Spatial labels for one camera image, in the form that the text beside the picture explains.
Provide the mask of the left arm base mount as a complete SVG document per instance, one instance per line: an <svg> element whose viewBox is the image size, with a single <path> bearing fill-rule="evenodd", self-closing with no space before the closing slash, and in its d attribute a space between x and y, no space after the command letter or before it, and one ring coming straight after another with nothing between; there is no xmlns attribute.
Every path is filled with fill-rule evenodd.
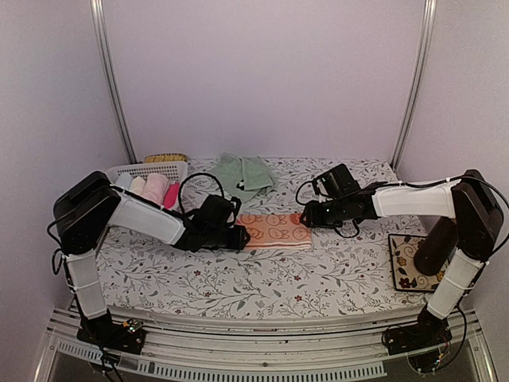
<svg viewBox="0 0 509 382"><path fill-rule="evenodd" d="M98 318L82 318L76 338L105 349L140 355L145 344L144 322L128 319L122 323L112 320L111 312Z"/></svg>

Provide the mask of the orange patterned towel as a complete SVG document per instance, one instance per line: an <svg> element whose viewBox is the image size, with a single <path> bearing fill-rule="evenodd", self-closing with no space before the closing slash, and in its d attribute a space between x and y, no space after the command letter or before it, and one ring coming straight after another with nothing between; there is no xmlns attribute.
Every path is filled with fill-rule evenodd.
<svg viewBox="0 0 509 382"><path fill-rule="evenodd" d="M310 229L300 222L300 217L299 213L243 214L237 218L237 223L244 226L251 237L247 248L310 248L312 234Z"/></svg>

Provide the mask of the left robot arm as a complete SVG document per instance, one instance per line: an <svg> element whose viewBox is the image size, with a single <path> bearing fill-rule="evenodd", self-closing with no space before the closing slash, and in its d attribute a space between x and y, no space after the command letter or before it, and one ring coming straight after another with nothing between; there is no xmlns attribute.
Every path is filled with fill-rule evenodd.
<svg viewBox="0 0 509 382"><path fill-rule="evenodd" d="M207 196L198 209L180 206L173 211L112 184L100 171L74 185L55 202L52 227L88 333L101 345L112 345L119 336L96 266L109 228L126 228L182 251L240 251L251 239L247 228L236 222L240 206L239 198L220 193Z"/></svg>

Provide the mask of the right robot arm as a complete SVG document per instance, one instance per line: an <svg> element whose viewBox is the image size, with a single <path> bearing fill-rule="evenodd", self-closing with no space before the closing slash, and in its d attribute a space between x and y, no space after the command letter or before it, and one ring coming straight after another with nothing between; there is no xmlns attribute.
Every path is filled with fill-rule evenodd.
<svg viewBox="0 0 509 382"><path fill-rule="evenodd" d="M492 255L506 243L499 240L506 197L478 170L438 181L373 182L360 187L348 168L339 165L312 180L322 201L305 203L300 222L308 228L340 230L346 221L390 216L435 216L436 224L414 256L423 275L445 273L418 315L411 340L427 347L441 336L446 319Z"/></svg>

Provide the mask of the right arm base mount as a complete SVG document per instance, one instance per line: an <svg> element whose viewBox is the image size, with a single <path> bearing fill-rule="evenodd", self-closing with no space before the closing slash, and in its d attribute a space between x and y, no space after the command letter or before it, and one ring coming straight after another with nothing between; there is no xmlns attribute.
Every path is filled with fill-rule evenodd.
<svg viewBox="0 0 509 382"><path fill-rule="evenodd" d="M381 342L390 355L408 353L445 344L453 339L447 321L423 321L413 325L390 327Z"/></svg>

